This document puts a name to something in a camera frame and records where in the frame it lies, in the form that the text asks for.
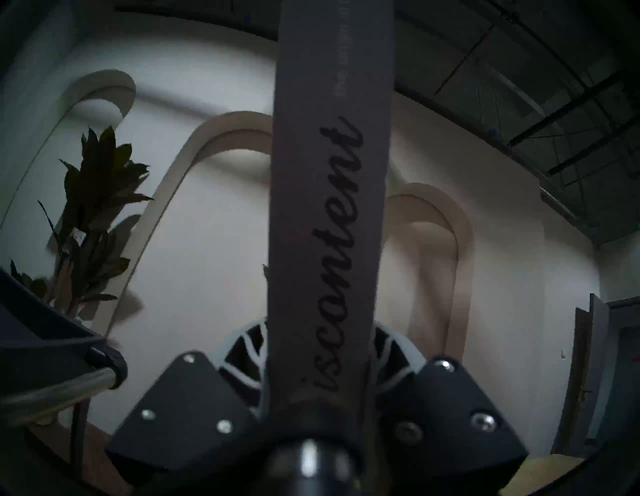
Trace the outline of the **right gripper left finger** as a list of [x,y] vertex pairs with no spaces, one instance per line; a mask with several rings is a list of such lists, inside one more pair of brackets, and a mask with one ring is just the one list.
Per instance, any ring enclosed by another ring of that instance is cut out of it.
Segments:
[[107,456],[126,483],[147,483],[233,440],[263,416],[266,320],[210,353],[178,355],[119,425]]

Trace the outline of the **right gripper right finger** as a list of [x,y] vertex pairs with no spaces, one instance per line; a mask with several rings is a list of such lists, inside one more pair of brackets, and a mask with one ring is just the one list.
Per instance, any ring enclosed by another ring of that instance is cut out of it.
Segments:
[[388,488],[504,488],[524,443],[456,359],[377,325],[374,401]]

